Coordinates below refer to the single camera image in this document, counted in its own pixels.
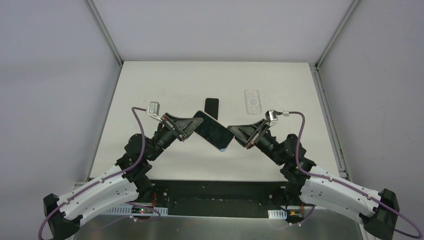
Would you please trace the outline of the clear phone case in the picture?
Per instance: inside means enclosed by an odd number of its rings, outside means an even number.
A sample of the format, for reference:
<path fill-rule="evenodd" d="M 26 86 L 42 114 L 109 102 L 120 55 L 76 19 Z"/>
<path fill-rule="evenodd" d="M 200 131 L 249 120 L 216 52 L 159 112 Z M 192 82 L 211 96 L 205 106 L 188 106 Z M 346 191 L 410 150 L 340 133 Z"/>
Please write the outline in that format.
<path fill-rule="evenodd" d="M 260 93 L 257 89 L 244 91 L 246 112 L 248 115 L 260 115 L 262 111 Z"/>

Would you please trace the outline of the black smartphone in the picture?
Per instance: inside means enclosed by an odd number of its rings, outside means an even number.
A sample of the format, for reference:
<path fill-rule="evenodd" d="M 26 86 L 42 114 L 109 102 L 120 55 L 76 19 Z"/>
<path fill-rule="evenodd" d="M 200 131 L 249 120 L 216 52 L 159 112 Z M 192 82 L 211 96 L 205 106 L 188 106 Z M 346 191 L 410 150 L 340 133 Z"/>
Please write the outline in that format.
<path fill-rule="evenodd" d="M 206 98 L 204 103 L 204 112 L 210 115 L 213 119 L 218 120 L 219 117 L 219 99 Z"/>

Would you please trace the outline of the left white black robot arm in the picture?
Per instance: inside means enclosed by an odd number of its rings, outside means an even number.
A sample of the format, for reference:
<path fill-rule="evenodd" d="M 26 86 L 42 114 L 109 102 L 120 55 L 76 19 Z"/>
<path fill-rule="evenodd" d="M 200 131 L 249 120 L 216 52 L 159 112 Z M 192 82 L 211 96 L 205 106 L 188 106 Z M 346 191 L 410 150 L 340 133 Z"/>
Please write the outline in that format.
<path fill-rule="evenodd" d="M 66 240 L 81 226 L 115 205 L 136 199 L 143 203 L 149 201 L 153 195 L 152 184 L 146 175 L 152 169 L 150 162 L 175 140 L 185 141 L 204 120 L 165 113 L 159 121 L 162 127 L 152 138 L 146 137 L 143 129 L 132 135 L 124 147 L 123 156 L 98 177 L 69 193 L 45 196 L 45 220 L 39 228 L 38 238 L 43 238 L 43 229 L 48 226 L 54 240 Z"/>

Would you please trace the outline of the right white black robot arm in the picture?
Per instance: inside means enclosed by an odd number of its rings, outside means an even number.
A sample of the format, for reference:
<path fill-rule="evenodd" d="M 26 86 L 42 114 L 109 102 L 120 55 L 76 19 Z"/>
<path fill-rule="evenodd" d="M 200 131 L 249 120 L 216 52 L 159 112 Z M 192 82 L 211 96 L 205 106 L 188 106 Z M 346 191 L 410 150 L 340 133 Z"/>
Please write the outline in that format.
<path fill-rule="evenodd" d="M 280 172 L 288 181 L 283 196 L 288 204 L 303 202 L 322 207 L 354 220 L 378 239 L 393 238 L 398 215 L 390 209 L 400 209 L 393 191 L 369 189 L 331 174 L 305 157 L 306 150 L 297 143 L 296 134 L 288 134 L 286 140 L 278 142 L 269 129 L 265 119 L 228 126 L 240 145 L 246 149 L 257 147 L 282 166 Z"/>

